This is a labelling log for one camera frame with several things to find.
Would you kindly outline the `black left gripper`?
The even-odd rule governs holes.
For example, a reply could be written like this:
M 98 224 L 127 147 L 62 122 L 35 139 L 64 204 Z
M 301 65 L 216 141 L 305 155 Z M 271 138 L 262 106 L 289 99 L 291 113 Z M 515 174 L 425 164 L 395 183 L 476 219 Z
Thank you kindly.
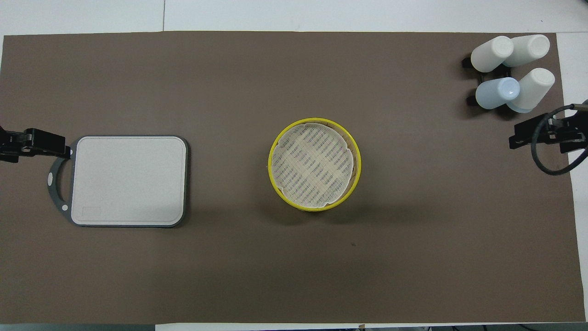
M 52 156 L 59 159 L 71 158 L 71 147 L 66 138 L 37 128 L 25 131 L 7 131 L 0 127 L 0 160 L 18 163 L 21 156 Z

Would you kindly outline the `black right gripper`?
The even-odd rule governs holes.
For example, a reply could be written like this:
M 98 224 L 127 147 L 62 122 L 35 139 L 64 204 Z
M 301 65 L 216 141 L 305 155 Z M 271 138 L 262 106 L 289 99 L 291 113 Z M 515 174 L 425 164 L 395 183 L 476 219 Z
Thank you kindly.
M 533 133 L 544 117 L 536 116 L 516 124 L 514 126 L 514 135 L 509 137 L 509 149 L 517 149 L 523 145 L 531 144 Z M 587 138 L 588 112 L 586 110 L 578 110 L 574 115 L 569 117 L 549 119 L 542 126 L 537 143 L 558 144 L 560 152 L 566 154 L 579 149 L 586 149 L 588 144 Z

